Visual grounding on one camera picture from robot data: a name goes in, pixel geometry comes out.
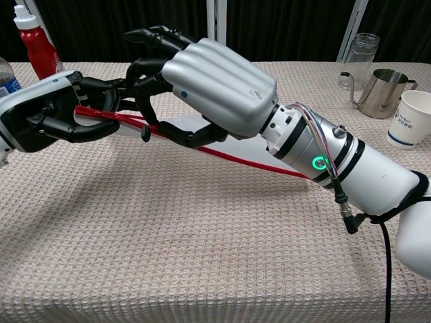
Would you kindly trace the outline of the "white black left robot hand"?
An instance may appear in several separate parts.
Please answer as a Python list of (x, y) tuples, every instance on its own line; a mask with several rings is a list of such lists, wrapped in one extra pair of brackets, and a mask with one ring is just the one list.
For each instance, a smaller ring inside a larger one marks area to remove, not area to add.
[(57, 140), (85, 143), (117, 132), (117, 120), (93, 125), (75, 120), (75, 107), (81, 103), (77, 89), (89, 95), (91, 104), (107, 112), (114, 112), (121, 99), (132, 96), (121, 78), (104, 81), (74, 70), (51, 75), (1, 98), (1, 150), (33, 153)]

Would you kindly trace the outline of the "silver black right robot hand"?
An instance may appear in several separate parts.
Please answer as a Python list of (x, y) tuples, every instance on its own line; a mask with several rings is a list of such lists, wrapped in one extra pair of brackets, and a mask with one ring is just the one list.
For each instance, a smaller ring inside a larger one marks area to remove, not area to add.
[[(224, 141), (228, 135), (253, 138), (263, 132), (276, 110), (276, 80), (215, 40), (196, 39), (164, 25), (125, 32), (125, 39), (164, 54), (133, 61), (126, 84), (148, 124), (179, 145), (198, 148)], [(198, 111), (207, 126), (193, 132), (159, 121), (150, 98), (165, 92)]]

